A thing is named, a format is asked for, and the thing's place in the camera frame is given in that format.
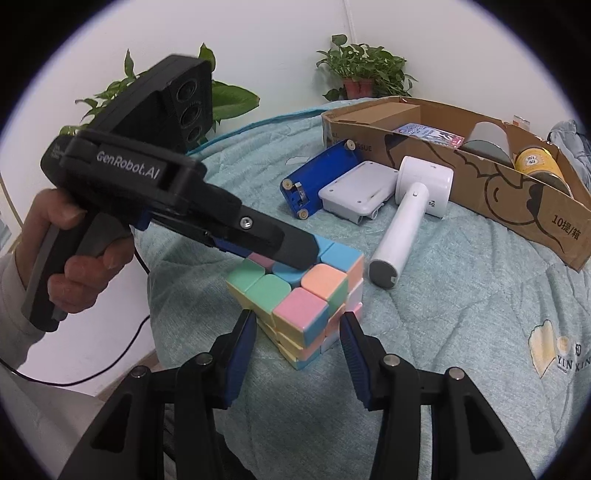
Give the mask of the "person's left hand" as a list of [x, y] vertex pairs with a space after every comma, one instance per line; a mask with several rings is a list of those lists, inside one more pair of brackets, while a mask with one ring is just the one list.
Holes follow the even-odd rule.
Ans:
[[94, 305], [133, 258], [133, 237], [120, 221], [85, 212], [59, 189], [38, 193], [13, 254], [21, 280], [17, 308], [44, 331]]

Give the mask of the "white sleeve forearm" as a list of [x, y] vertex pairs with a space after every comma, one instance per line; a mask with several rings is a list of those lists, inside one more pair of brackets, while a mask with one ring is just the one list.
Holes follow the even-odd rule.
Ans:
[[29, 349], [45, 336], [23, 316], [24, 298], [14, 255], [6, 255], [1, 258], [0, 349], [1, 358], [13, 368], [20, 367]]

